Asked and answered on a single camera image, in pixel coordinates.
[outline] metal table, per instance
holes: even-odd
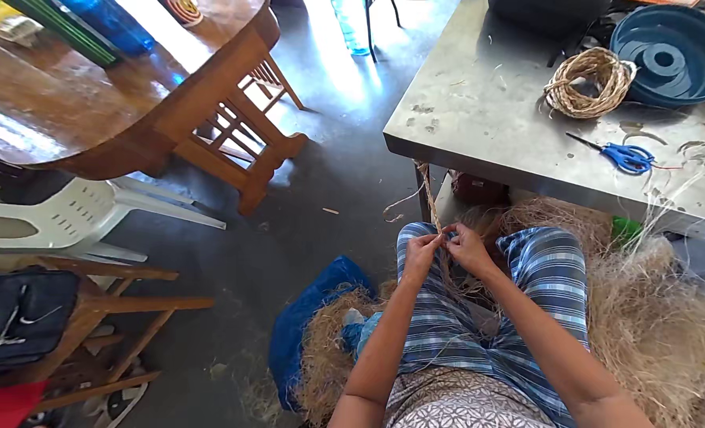
[[[705,105],[670,111],[624,102],[596,120],[575,120],[541,98],[561,59],[556,43],[513,27],[462,0],[384,128],[393,153],[705,238]],[[659,165],[631,176],[565,136],[651,151]],[[428,210],[422,213],[429,221]]]

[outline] twisted fiber rope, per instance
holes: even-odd
[[[635,63],[619,61],[614,52],[595,47],[564,61],[543,92],[551,107],[569,117],[600,117],[622,102],[637,71]],[[571,86],[576,78],[588,76],[595,77],[600,90],[597,98],[580,94]]]
[[[439,233],[442,233],[442,225],[440,224],[440,218],[437,217],[437,207],[434,205],[434,197],[432,196],[432,181],[429,179],[429,163],[428,162],[423,162],[421,160],[413,160],[413,163],[415,163],[415,167],[418,169],[418,172],[421,173],[423,183],[421,183],[421,187],[418,188],[418,190],[415,191],[413,195],[410,195],[409,197],[406,197],[404,199],[401,199],[392,205],[388,206],[386,209],[384,209],[384,212],[381,214],[384,216],[384,219],[386,219],[386,214],[392,208],[393,206],[404,202],[405,200],[408,200],[415,195],[418,194],[418,192],[421,191],[421,189],[426,190],[426,200],[429,203],[429,211],[432,212],[432,218],[434,219],[434,225],[437,226],[437,230]],[[398,214],[397,217],[391,220],[386,220],[389,223],[396,222],[399,219],[402,219],[403,215]],[[450,276],[450,265],[447,262],[447,249],[443,249],[441,252],[441,257],[440,257],[440,268],[442,270],[442,282],[445,286],[445,289],[447,292],[451,295],[453,295],[453,290],[455,289],[455,284],[453,283],[453,279]]]

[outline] dark blue bowl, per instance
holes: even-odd
[[[614,29],[611,50],[639,67],[636,101],[662,107],[705,102],[705,14],[675,5],[639,8]]]

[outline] blue striped pants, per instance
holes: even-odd
[[[411,238],[437,233],[429,223],[410,223],[397,237],[397,279],[403,276],[405,246]],[[513,281],[539,307],[589,349],[585,305],[585,259],[579,242],[558,228],[532,228],[499,238]],[[506,317],[497,336],[474,325],[469,309],[445,291],[439,248],[415,300],[398,375],[428,365],[472,370],[509,384],[532,400],[557,426],[575,426],[534,357]]]

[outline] patterned shirt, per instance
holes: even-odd
[[[395,379],[385,428],[549,428],[545,413],[516,390],[483,374],[451,367]]]

